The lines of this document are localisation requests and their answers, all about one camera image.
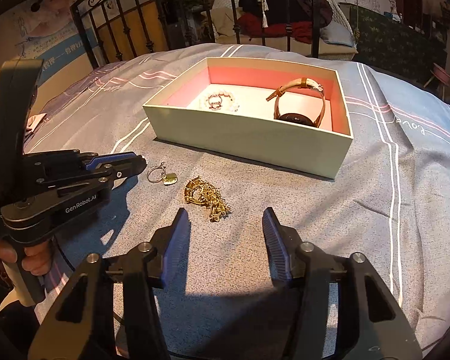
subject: pillow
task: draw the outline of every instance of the pillow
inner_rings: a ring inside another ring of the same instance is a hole
[[[320,38],[328,44],[355,47],[353,35],[345,26],[336,21],[332,21],[328,26],[320,28]]]
[[[207,17],[206,12],[202,12],[204,17]],[[242,15],[242,10],[236,9],[236,17],[240,18]],[[235,31],[233,31],[233,11],[228,7],[220,7],[210,10],[211,21],[215,26],[215,29],[219,35],[234,36]]]

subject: gray bedsheet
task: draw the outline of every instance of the gray bedsheet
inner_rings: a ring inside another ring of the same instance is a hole
[[[355,139],[335,180],[156,139],[142,104],[204,57],[232,55],[339,72]],[[169,225],[179,207],[187,209],[190,247],[173,284],[155,291],[171,351],[221,359],[279,357],[297,295],[272,287],[261,225],[268,206],[303,240],[329,253],[365,253],[422,348],[450,325],[450,107],[433,95],[354,62],[204,44],[126,62],[72,99],[29,140],[26,152],[134,151],[151,166],[165,161],[178,174],[178,183],[169,187],[149,183],[145,173],[127,180],[112,192],[99,221],[57,235],[77,265],[89,252],[127,252]],[[184,203],[183,187],[198,175],[221,188],[233,208],[229,218],[210,223],[204,208]],[[56,253],[46,276],[47,299],[36,307],[40,318],[70,274]],[[119,315],[121,296],[117,286]],[[336,317],[333,305],[331,314]],[[123,331],[117,329],[125,353]]]

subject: rope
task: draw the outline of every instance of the rope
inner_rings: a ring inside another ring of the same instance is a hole
[[[353,37],[355,38],[355,43],[359,42],[360,30],[359,30],[359,0],[356,0],[356,27],[353,31]]]
[[[265,16],[265,11],[268,11],[267,0],[262,0],[263,28],[268,27],[267,17]]]

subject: chair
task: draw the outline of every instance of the chair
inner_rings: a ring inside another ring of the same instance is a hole
[[[450,76],[447,74],[447,72],[445,71],[445,69],[441,68],[440,66],[438,66],[437,64],[433,64],[433,70],[430,71],[432,73],[432,76],[430,77],[430,79],[427,81],[427,83],[423,86],[424,88],[427,87],[427,85],[429,85],[434,78],[438,79],[438,81],[440,81],[440,84],[438,85],[438,91],[440,91],[440,87],[442,87],[442,101],[444,101],[445,99],[445,87],[449,87],[449,81],[450,81]]]

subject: black metal railing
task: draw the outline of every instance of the black metal railing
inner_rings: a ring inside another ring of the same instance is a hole
[[[88,7],[84,11],[81,12],[80,5],[85,1],[87,1]],[[98,0],[97,2],[95,2],[95,0],[77,0],[70,7],[71,12],[72,12],[73,21],[74,21],[75,25],[77,26],[77,30],[78,30],[80,38],[83,42],[85,51],[87,52],[87,56],[90,60],[91,65],[94,68],[97,68],[99,66],[99,63],[97,62],[97,59],[95,57],[94,51],[91,46],[91,42],[88,39],[87,32],[85,31],[85,26],[84,26],[83,20],[86,18],[88,18],[90,20],[91,27],[92,27],[95,37],[97,39],[98,46],[103,54],[104,61],[106,63],[109,63],[111,60],[111,56],[107,55],[107,52],[104,47],[104,41],[99,33],[100,32],[99,30],[103,27],[108,29],[110,39],[113,44],[113,48],[115,49],[115,57],[120,61],[123,60],[123,52],[119,48],[119,43],[116,40],[116,34],[114,34],[113,28],[112,28],[112,21],[117,19],[117,16],[114,16],[111,19],[108,17],[108,13],[107,13],[107,9],[106,9],[106,3],[108,1],[110,1],[110,0]],[[137,49],[133,43],[131,29],[128,26],[127,20],[125,17],[126,14],[132,10],[137,10],[137,12],[138,12],[139,21],[140,21],[140,25],[143,30],[143,34],[145,36],[145,40],[146,40],[145,45],[146,45],[147,49],[151,53],[154,52],[155,51],[154,42],[152,42],[152,40],[150,38],[150,33],[147,28],[147,24],[145,22],[145,17],[142,12],[142,6],[145,3],[141,4],[139,0],[134,0],[135,6],[132,9],[129,9],[126,12],[124,12],[124,10],[122,8],[121,0],[113,0],[113,1],[115,1],[116,6],[118,8],[118,17],[120,17],[122,27],[123,27],[123,33],[125,34],[125,36],[127,38],[127,41],[128,41],[128,44],[130,45],[130,50],[131,50],[131,53],[133,54],[133,56],[137,57]],[[176,6],[177,4],[174,4],[174,6],[175,6],[174,8],[176,11],[178,11],[178,12],[176,12],[176,16],[181,18],[181,20],[179,20],[179,23],[182,28],[183,36],[186,40],[186,44],[193,45],[191,30],[188,26],[187,14],[185,12],[183,0],[176,0],[176,1],[178,1],[178,7]],[[285,2],[286,3],[285,3],[284,9],[285,9],[285,16],[286,16],[287,51],[290,51],[290,38],[291,38],[291,34],[292,34],[292,26],[290,23],[290,1],[285,0]],[[318,0],[312,0],[312,28],[313,28],[313,30],[312,30],[311,56],[314,58],[318,58],[318,56],[319,56],[319,40],[320,40],[320,11],[319,11],[317,2],[318,2]],[[170,34],[168,32],[166,14],[165,14],[164,8],[163,8],[163,1],[155,0],[155,3],[156,3],[157,13],[158,13],[157,19],[161,23],[164,39],[165,39],[168,49],[170,50],[172,48],[172,43],[170,40]],[[235,32],[235,35],[236,35],[237,44],[240,44],[240,26],[238,24],[238,17],[236,14],[236,2],[235,2],[235,0],[231,0],[231,3],[232,3],[233,20],[234,20],[233,31]],[[261,6],[262,0],[258,0],[258,3]],[[208,0],[203,0],[203,7],[204,7],[204,10],[205,10],[206,16],[207,16],[205,26],[208,27],[208,34],[210,35],[211,40],[213,42],[215,42],[213,24],[212,24],[212,16],[210,13],[211,7],[210,7],[210,3]],[[100,26],[96,25],[96,20],[94,18],[94,14],[93,14],[94,10],[96,10],[96,9],[102,10],[102,14],[103,14],[103,18],[104,18],[104,24],[102,24]],[[265,33],[264,33],[263,23],[262,23],[262,45],[264,45],[264,46],[266,45],[266,37],[265,37]]]

